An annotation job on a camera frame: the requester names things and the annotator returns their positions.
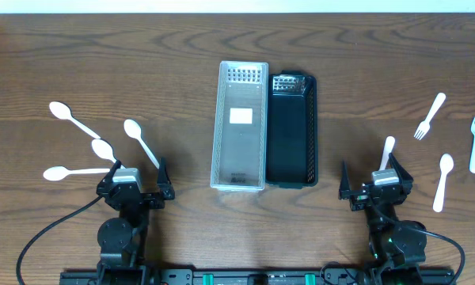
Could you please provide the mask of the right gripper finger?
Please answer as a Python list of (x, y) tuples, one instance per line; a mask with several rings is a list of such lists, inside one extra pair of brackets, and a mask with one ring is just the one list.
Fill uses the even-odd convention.
[(350, 186), (350, 181), (348, 177), (348, 169), (346, 162), (342, 162), (342, 168), (341, 168), (341, 180), (340, 180), (340, 192), (350, 192), (351, 191), (351, 186)]
[(392, 153), (389, 154), (389, 165), (395, 170), (401, 183), (411, 183), (412, 176), (406, 171)]

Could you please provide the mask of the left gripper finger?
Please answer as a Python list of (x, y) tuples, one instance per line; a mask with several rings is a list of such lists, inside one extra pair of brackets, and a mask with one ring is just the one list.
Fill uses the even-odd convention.
[(166, 169), (166, 159), (161, 158), (158, 167), (157, 185), (166, 186), (168, 184), (170, 184), (170, 179)]
[(112, 184), (112, 178), (114, 177), (116, 171), (120, 169), (122, 166), (122, 163), (120, 160), (116, 160), (112, 168), (109, 170), (109, 172), (104, 176), (104, 178), (101, 180), (102, 184)]

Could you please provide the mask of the white plastic spoon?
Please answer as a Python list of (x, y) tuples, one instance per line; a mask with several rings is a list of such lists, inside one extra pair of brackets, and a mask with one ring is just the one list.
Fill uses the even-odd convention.
[(104, 160), (109, 160), (112, 163), (116, 163), (113, 148), (111, 145), (103, 139), (93, 139), (91, 142), (93, 152)]
[(64, 166), (53, 166), (43, 173), (44, 179), (48, 181), (60, 181), (69, 175), (100, 174), (107, 173), (109, 169), (67, 169)]
[(101, 137), (94, 131), (92, 131), (89, 127), (85, 124), (81, 123), (80, 121), (76, 120), (73, 115), (70, 107), (63, 102), (60, 101), (52, 101), (49, 104), (49, 108), (51, 113), (60, 120), (69, 120), (74, 125), (79, 127), (82, 131), (84, 131), (87, 135), (91, 136), (94, 139), (100, 139)]
[(435, 198), (433, 200), (432, 209), (434, 212), (441, 212), (443, 210), (447, 175), (454, 168), (454, 159), (450, 154), (444, 154), (439, 161), (440, 178), (438, 187), (436, 189)]
[(151, 160), (151, 162), (154, 164), (154, 166), (159, 169), (160, 164), (158, 159), (155, 157), (154, 153), (151, 151), (151, 149), (148, 147), (148, 145), (144, 142), (143, 137), (142, 137), (142, 128), (140, 125), (132, 120), (132, 119), (126, 119), (123, 122), (123, 129), (125, 130), (126, 134), (133, 139), (136, 139), (143, 150), (145, 151), (147, 157)]

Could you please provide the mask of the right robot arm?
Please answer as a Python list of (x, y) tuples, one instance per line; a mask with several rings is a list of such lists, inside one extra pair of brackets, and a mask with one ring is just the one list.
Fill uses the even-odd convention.
[(348, 200), (352, 211), (364, 211), (369, 230), (369, 247), (374, 262), (356, 274), (359, 284), (422, 284), (419, 264), (426, 260), (425, 226), (398, 219), (395, 207), (404, 203), (412, 190), (412, 176), (389, 155), (388, 169), (372, 174), (372, 181), (352, 190), (345, 164), (339, 198)]

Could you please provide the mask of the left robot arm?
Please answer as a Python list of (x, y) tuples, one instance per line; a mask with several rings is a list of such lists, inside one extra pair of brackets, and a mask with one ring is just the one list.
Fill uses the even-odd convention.
[(96, 284), (158, 284), (158, 274), (145, 264), (144, 253), (149, 212), (162, 209), (166, 200), (175, 199), (166, 159), (159, 162), (157, 192), (143, 193), (136, 181), (115, 182), (113, 178), (120, 170), (121, 162), (117, 161), (97, 185), (97, 195), (119, 216), (107, 220), (98, 230), (101, 253)]

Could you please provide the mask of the clear plastic basket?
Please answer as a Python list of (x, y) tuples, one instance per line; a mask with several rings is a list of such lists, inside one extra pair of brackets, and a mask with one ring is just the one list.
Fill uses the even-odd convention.
[(230, 192), (264, 189), (267, 107), (267, 63), (220, 63), (211, 162), (212, 188)]

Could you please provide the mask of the black plastic basket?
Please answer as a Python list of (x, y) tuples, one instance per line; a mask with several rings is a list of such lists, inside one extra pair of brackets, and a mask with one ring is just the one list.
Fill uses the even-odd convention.
[(269, 76), (266, 182), (279, 188), (318, 181), (317, 80), (296, 70)]

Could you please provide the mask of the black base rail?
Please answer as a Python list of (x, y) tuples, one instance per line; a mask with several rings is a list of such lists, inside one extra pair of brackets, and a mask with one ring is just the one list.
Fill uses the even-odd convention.
[(389, 270), (380, 280), (366, 279), (355, 268), (323, 268), (321, 270), (289, 271), (198, 271), (164, 269), (147, 273), (144, 270), (105, 270), (103, 274), (88, 271), (62, 272), (62, 285), (149, 284), (149, 285), (322, 285), (322, 284), (449, 284), (454, 272), (446, 268)]

